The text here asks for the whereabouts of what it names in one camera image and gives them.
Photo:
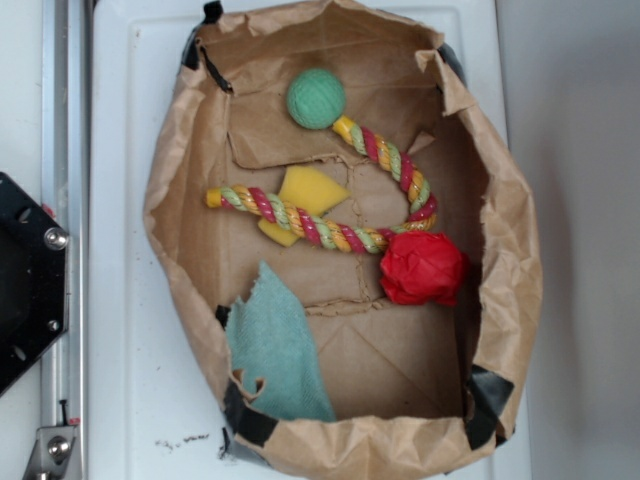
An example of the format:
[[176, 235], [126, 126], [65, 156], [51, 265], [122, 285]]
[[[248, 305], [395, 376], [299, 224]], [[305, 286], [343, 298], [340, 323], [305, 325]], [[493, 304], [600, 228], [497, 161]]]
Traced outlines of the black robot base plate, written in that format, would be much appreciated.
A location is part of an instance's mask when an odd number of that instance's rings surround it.
[[1, 391], [64, 333], [69, 236], [1, 174]]

